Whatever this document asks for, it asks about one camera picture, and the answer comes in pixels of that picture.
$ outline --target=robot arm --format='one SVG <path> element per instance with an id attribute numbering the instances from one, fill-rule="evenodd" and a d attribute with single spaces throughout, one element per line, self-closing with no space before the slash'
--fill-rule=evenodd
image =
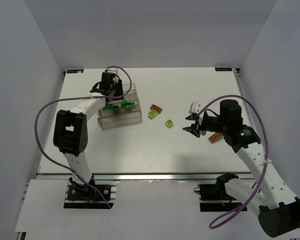
<path id="1" fill-rule="evenodd" d="M 53 144 L 63 153 L 69 166 L 85 182 L 94 187 L 94 176 L 89 169 L 84 152 L 88 145 L 87 123 L 112 100 L 111 96 L 121 95 L 123 95 L 123 87 L 121 79 L 118 78 L 118 70 L 108 69 L 102 73 L 101 82 L 92 87 L 89 99 L 83 100 L 70 110 L 60 110 L 56 115 Z M 108 96 L 108 98 L 97 98 L 100 96 Z M 75 192 L 84 199 L 94 196 L 95 191 L 78 179 L 76 174 L 72 173 L 70 182 Z"/>
<path id="2" fill-rule="evenodd" d="M 207 111 L 200 112 L 200 104 L 193 102 L 190 116 L 186 120 L 195 121 L 183 130 L 197 138 L 206 132 L 222 133 L 225 142 L 232 147 L 238 157 L 247 165 L 258 182 L 264 164 L 267 164 L 261 183 L 262 194 L 257 193 L 247 205 L 259 220 L 262 229 L 272 238 L 300 228 L 300 199 L 280 177 L 271 161 L 265 161 L 264 149 L 260 138 L 253 128 L 243 124 L 241 107 L 235 100 L 220 102 L 220 115 L 209 116 Z M 244 184 L 237 175 L 226 173 L 216 180 L 216 189 L 221 196 L 231 196 L 245 203 L 253 190 Z"/>

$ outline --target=gray wall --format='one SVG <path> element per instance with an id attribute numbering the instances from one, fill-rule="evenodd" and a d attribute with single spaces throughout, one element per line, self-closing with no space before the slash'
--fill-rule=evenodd
<path id="1" fill-rule="evenodd" d="M 0 240 L 10 240 L 40 154 L 34 120 L 58 97 L 63 75 L 23 0 L 0 0 Z M 49 118 L 40 121 L 44 142 Z"/>
<path id="2" fill-rule="evenodd" d="M 241 70 L 260 111 L 269 157 L 300 197 L 300 0 L 278 0 Z"/>
<path id="3" fill-rule="evenodd" d="M 276 0 L 25 0 L 60 67 L 240 67 Z"/>

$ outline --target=small black sticker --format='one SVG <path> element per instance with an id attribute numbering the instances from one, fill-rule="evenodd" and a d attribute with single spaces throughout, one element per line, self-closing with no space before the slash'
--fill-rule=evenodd
<path id="1" fill-rule="evenodd" d="M 83 69 L 68 69 L 66 71 L 67 74 L 82 74 L 83 72 Z"/>
<path id="2" fill-rule="evenodd" d="M 231 67 L 215 67 L 216 72 L 232 72 Z"/>

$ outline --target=orange lego brick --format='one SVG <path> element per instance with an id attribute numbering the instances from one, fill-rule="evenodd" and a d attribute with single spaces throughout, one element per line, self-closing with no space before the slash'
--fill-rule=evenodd
<path id="1" fill-rule="evenodd" d="M 215 133 L 211 137 L 209 137 L 209 141 L 210 141 L 210 143 L 214 144 L 216 141 L 218 141 L 221 138 L 222 138 L 221 133 Z"/>
<path id="2" fill-rule="evenodd" d="M 154 104 L 152 104 L 152 106 L 150 107 L 150 109 L 151 110 L 156 110 L 156 112 L 158 113 L 158 114 L 160 114 L 161 112 L 162 112 L 162 108 L 160 108 L 160 107 L 158 107 L 158 106 L 156 106 L 156 105 L 154 105 Z"/>

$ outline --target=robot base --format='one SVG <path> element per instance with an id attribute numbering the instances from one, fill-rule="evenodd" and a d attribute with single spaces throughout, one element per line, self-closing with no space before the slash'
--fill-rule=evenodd
<path id="1" fill-rule="evenodd" d="M 114 199 L 111 199 L 111 188 L 112 185 L 109 184 L 96 184 L 95 187 L 100 190 L 105 199 L 109 202 L 110 206 L 114 205 Z M 80 192 L 76 191 L 71 182 L 68 182 L 68 189 L 65 195 L 65 200 L 63 204 L 64 209 L 109 209 L 105 204 L 103 199 L 98 196 L 95 200 L 95 194 L 91 198 L 87 199 L 83 197 Z"/>

